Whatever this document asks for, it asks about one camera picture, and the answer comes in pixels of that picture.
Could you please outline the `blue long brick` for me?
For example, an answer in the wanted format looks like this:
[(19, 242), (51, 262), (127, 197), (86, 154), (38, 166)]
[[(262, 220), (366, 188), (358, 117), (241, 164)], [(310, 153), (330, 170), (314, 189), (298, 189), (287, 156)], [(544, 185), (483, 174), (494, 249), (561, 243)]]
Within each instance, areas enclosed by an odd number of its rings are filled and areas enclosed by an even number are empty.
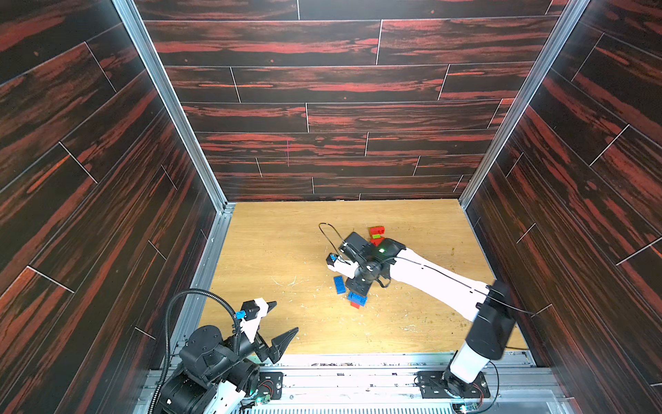
[(345, 281), (342, 276), (335, 276), (334, 277), (334, 288), (336, 290), (336, 293), (338, 295), (345, 294), (347, 292), (346, 286), (345, 286)]
[(367, 298), (363, 297), (363, 296), (360, 296), (357, 293), (349, 293), (348, 294), (348, 300), (351, 303), (353, 302), (353, 303), (359, 304), (360, 307), (365, 306), (365, 304), (367, 303)]

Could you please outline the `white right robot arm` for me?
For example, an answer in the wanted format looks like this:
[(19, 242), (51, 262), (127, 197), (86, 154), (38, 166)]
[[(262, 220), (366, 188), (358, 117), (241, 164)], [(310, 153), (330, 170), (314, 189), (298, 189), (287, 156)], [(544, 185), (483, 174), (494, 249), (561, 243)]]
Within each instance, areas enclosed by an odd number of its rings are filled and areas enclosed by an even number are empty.
[(448, 366), (448, 386), (469, 385), (488, 364), (501, 359), (515, 319), (510, 288), (500, 281), (489, 285), (435, 265), (403, 243), (384, 239), (379, 245), (351, 233), (327, 256), (330, 270), (346, 277), (346, 288), (365, 298), (374, 283), (392, 281), (412, 286), (450, 306), (472, 323), (460, 350)]

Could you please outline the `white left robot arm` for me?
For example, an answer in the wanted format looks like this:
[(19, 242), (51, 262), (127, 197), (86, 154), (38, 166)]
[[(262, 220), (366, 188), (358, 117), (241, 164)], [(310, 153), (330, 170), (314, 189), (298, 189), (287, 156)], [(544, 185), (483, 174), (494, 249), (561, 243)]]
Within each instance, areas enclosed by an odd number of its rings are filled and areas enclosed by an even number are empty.
[(149, 413), (231, 413), (246, 400), (256, 405), (272, 398), (275, 381), (260, 378), (260, 364), (279, 362), (299, 329), (267, 343), (260, 322), (275, 301), (249, 300), (237, 312), (225, 301), (221, 305), (232, 317), (233, 334), (225, 338), (213, 325), (193, 331), (179, 351), (175, 371), (162, 374)]

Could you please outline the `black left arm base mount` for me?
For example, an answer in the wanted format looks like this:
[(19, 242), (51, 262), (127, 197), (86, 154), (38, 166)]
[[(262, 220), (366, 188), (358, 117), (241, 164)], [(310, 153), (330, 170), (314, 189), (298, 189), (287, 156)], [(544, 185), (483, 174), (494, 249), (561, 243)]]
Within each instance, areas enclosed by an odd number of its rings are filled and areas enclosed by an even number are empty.
[(283, 394), (284, 374), (282, 372), (261, 372), (258, 388), (253, 399), (257, 403), (267, 404), (274, 400), (281, 400)]

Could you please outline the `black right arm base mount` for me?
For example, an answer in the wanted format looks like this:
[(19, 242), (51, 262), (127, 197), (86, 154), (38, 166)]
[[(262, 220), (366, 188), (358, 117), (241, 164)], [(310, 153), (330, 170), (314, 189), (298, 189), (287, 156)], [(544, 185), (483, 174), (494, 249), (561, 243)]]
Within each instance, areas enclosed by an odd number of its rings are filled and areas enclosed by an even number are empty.
[(457, 400), (485, 400), (491, 397), (484, 372), (479, 372), (473, 382), (464, 382), (445, 371), (419, 371), (415, 375), (414, 384), (419, 388), (423, 398), (456, 398)]

